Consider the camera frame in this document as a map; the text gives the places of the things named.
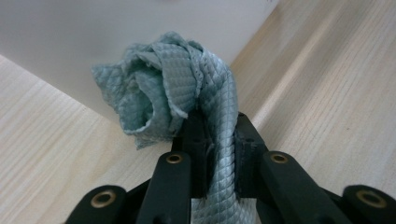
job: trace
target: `white object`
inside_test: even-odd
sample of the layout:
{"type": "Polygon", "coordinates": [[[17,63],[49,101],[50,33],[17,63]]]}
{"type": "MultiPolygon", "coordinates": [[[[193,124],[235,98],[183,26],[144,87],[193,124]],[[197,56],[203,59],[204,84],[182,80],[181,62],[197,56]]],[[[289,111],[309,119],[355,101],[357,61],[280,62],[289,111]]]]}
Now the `white object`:
{"type": "Polygon", "coordinates": [[[91,74],[126,47],[168,31],[231,63],[277,0],[19,0],[0,3],[0,54],[103,116],[118,121],[91,74]]]}

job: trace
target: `textured towel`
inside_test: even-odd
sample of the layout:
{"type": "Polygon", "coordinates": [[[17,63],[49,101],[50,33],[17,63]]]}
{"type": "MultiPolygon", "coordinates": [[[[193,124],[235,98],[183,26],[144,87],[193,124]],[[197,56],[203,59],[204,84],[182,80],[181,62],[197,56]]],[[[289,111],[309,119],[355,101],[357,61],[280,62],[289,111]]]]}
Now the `textured towel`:
{"type": "Polygon", "coordinates": [[[233,131],[238,116],[229,67],[194,41],[167,33],[150,45],[133,45],[123,60],[97,65],[93,76],[121,128],[138,148],[170,141],[194,108],[205,115],[215,144],[214,176],[205,199],[192,200],[193,223],[254,223],[255,200],[234,193],[233,131]]]}

